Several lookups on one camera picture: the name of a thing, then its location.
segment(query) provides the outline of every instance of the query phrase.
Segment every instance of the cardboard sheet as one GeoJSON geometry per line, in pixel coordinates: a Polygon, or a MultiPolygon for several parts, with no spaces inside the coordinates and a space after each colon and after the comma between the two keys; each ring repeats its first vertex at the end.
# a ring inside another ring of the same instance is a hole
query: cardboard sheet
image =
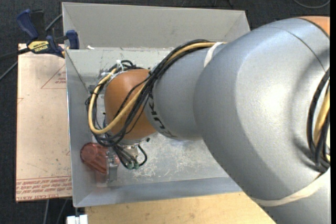
{"type": "Polygon", "coordinates": [[[18,57],[16,201],[72,195],[65,60],[18,57]]]}

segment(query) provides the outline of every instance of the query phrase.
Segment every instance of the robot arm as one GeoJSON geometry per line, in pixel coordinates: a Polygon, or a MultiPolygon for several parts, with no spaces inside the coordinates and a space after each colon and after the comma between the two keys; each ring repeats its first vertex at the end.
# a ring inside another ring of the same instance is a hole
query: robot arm
{"type": "Polygon", "coordinates": [[[149,75],[132,79],[134,70],[123,72],[107,86],[107,127],[97,130],[89,118],[91,130],[99,138],[121,123],[103,145],[137,144],[154,129],[173,139],[203,139],[277,223],[331,223],[329,21],[281,20],[229,44],[196,40],[175,49],[149,75]],[[134,96],[120,107],[109,98],[127,83],[120,99],[132,89],[134,96]],[[127,133],[130,126],[133,134],[127,133]]]}

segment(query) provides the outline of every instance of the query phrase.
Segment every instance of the cable bundle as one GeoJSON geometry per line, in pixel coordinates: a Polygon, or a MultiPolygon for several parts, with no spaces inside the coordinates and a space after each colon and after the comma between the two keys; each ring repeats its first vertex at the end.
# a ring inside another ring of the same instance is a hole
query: cable bundle
{"type": "Polygon", "coordinates": [[[131,61],[123,60],[121,61],[121,65],[114,65],[106,76],[104,76],[95,86],[94,90],[91,93],[91,96],[86,100],[87,111],[88,111],[88,123],[89,127],[95,136],[97,142],[105,147],[112,147],[114,151],[118,154],[120,161],[122,164],[128,168],[138,168],[143,165],[147,160],[147,155],[145,151],[142,149],[140,145],[138,148],[143,153],[145,160],[139,164],[133,156],[128,154],[122,146],[120,146],[121,141],[123,140],[124,136],[129,133],[135,126],[137,120],[139,119],[140,115],[143,112],[143,109],[146,105],[148,100],[148,96],[152,91],[154,84],[161,78],[161,76],[166,72],[166,70],[175,63],[178,59],[182,58],[183,56],[189,54],[190,52],[208,48],[213,46],[214,42],[209,42],[207,40],[193,40],[187,42],[174,50],[172,50],[156,67],[155,69],[150,72],[149,76],[142,81],[141,83],[135,85],[130,92],[128,93],[127,97],[123,100],[121,106],[119,107],[113,121],[109,124],[106,124],[105,120],[103,123],[103,128],[100,127],[97,121],[97,97],[99,93],[102,91],[103,87],[109,82],[109,80],[117,76],[121,71],[127,71],[130,69],[139,68],[135,66],[131,61]],[[135,94],[135,96],[126,104],[129,100],[131,93],[140,88],[139,91],[135,94]],[[133,119],[135,118],[137,112],[139,111],[141,105],[143,105],[142,111],[139,114],[138,118],[136,119],[135,123],[132,127],[130,124],[132,123],[133,119]],[[129,112],[125,124],[123,125],[122,129],[114,134],[110,134],[110,130],[121,120],[121,118],[126,114],[127,111],[129,112]]]}
{"type": "Polygon", "coordinates": [[[314,162],[317,168],[330,166],[330,149],[327,147],[327,134],[330,126],[330,69],[326,71],[320,81],[309,108],[307,121],[307,137],[310,149],[314,156],[314,162]],[[315,126],[314,115],[317,110],[317,103],[321,98],[323,89],[327,87],[323,97],[321,109],[317,115],[315,126]]]}

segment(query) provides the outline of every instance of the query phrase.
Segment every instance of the yellow cable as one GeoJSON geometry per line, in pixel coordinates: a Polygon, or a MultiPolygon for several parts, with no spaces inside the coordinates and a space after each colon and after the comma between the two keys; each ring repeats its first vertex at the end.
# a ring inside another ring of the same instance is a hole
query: yellow cable
{"type": "MultiPolygon", "coordinates": [[[[177,51],[176,53],[174,53],[171,57],[169,57],[169,59],[167,60],[167,62],[165,64],[167,64],[169,61],[171,61],[172,59],[174,59],[176,56],[178,56],[179,54],[188,51],[190,49],[195,49],[195,48],[208,48],[213,46],[215,43],[214,42],[199,42],[199,43],[194,43],[191,45],[188,45],[186,47],[184,47],[183,49],[177,51]]],[[[100,87],[115,73],[116,69],[113,69],[111,71],[110,74],[108,74],[105,78],[103,78],[101,80],[101,82],[98,84],[100,85],[100,87]]],[[[125,115],[126,111],[135,103],[135,101],[137,100],[137,98],[140,95],[140,92],[142,91],[143,87],[145,85],[143,85],[141,87],[141,89],[136,93],[136,95],[130,100],[130,102],[120,111],[120,113],[118,114],[118,116],[116,116],[113,121],[111,121],[105,128],[103,129],[97,129],[95,128],[94,124],[93,124],[93,120],[92,120],[92,110],[93,110],[93,104],[95,103],[95,100],[97,98],[97,93],[98,90],[100,89],[100,87],[96,87],[93,91],[90,103],[89,103],[89,109],[88,109],[88,122],[89,122],[89,127],[91,129],[91,131],[94,134],[104,134],[106,132],[108,132],[109,130],[111,130],[120,120],[121,118],[125,115]]]]}
{"type": "Polygon", "coordinates": [[[317,143],[320,139],[321,130],[327,118],[329,109],[330,109],[330,88],[328,88],[327,95],[324,97],[319,115],[316,119],[314,135],[313,135],[313,141],[314,141],[315,147],[317,146],[317,143]]]}
{"type": "Polygon", "coordinates": [[[191,44],[191,45],[186,46],[183,49],[177,51],[173,55],[171,55],[167,62],[169,62],[170,60],[174,59],[176,56],[180,55],[181,53],[183,53],[187,50],[195,49],[195,48],[208,48],[208,47],[212,47],[213,45],[215,45],[214,42],[200,42],[200,43],[191,44]]]}

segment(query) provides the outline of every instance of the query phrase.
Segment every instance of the red object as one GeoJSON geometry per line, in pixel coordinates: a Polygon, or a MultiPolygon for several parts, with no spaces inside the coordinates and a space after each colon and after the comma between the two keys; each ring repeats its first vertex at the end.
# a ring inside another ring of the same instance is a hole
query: red object
{"type": "Polygon", "coordinates": [[[80,151],[80,158],[91,169],[107,174],[107,151],[99,144],[87,143],[80,151]]]}

